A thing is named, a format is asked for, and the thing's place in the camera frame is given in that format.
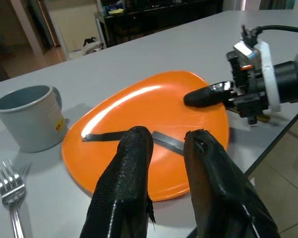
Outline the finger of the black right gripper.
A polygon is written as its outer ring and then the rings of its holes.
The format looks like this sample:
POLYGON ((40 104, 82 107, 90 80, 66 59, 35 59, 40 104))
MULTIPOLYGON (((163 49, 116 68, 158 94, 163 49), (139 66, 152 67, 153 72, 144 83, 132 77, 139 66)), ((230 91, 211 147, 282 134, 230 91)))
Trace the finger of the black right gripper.
POLYGON ((232 107, 230 101, 235 96, 234 83, 224 81, 189 92, 183 98, 186 106, 205 108, 223 103, 226 108, 232 107))

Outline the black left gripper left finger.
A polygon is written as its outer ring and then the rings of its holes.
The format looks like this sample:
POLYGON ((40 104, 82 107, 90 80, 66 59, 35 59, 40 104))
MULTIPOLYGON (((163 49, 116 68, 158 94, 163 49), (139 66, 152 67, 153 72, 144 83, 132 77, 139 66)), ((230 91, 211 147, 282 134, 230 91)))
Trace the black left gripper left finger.
POLYGON ((79 238, 146 238, 155 222, 148 192, 153 138, 144 126, 127 130, 98 179, 79 238))

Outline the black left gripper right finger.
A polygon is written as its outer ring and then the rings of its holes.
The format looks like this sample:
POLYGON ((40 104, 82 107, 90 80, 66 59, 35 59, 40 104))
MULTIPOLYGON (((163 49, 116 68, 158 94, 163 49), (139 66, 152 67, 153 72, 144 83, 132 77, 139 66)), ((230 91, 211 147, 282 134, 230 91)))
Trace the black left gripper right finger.
POLYGON ((197 238, 281 238, 248 177, 208 131, 186 133, 184 162, 197 238))

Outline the orange plate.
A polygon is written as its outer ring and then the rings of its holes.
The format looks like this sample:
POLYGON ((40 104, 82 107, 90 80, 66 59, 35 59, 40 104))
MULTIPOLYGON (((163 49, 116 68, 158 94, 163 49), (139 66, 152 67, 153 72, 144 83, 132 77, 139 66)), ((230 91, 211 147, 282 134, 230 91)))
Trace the orange plate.
POLYGON ((204 129, 223 147, 229 143, 224 105, 207 108, 184 105, 184 96, 207 86, 188 71, 169 71, 137 82, 106 99, 82 116, 67 132, 62 157, 69 174, 84 190, 93 192, 116 154, 124 131, 133 126, 160 133, 149 167, 148 190, 153 201, 189 192, 182 147, 188 131, 204 129))

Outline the black shelf cabinet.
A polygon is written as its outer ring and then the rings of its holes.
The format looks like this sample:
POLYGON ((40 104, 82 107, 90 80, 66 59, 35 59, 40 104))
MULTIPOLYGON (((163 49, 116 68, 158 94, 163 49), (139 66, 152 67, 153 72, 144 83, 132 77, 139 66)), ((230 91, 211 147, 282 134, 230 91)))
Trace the black shelf cabinet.
POLYGON ((224 0, 99 0, 96 23, 112 47, 223 11, 224 0), (110 15, 112 9, 124 13, 110 15))

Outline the silver metal fork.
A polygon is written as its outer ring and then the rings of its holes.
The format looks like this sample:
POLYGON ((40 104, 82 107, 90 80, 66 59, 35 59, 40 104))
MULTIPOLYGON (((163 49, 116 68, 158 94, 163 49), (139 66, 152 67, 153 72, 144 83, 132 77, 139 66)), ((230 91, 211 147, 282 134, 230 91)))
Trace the silver metal fork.
POLYGON ((25 238, 18 208, 22 204, 26 188, 11 160, 0 163, 0 195, 3 206, 9 211, 14 238, 25 238))

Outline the pale grey mug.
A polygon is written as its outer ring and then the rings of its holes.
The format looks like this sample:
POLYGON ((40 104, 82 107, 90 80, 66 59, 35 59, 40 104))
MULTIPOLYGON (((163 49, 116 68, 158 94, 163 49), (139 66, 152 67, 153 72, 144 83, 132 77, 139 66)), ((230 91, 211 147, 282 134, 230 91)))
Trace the pale grey mug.
POLYGON ((21 151, 40 152, 60 143, 68 126, 56 87, 34 85, 0 98, 0 119, 21 151))

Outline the black white floor bundle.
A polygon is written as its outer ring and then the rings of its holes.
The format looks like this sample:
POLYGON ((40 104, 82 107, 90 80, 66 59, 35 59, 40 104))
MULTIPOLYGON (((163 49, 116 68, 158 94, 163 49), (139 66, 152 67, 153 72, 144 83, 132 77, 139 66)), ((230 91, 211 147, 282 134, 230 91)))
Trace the black white floor bundle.
POLYGON ((100 51, 104 48, 103 43, 96 37, 86 38, 83 43, 82 53, 84 55, 100 51))

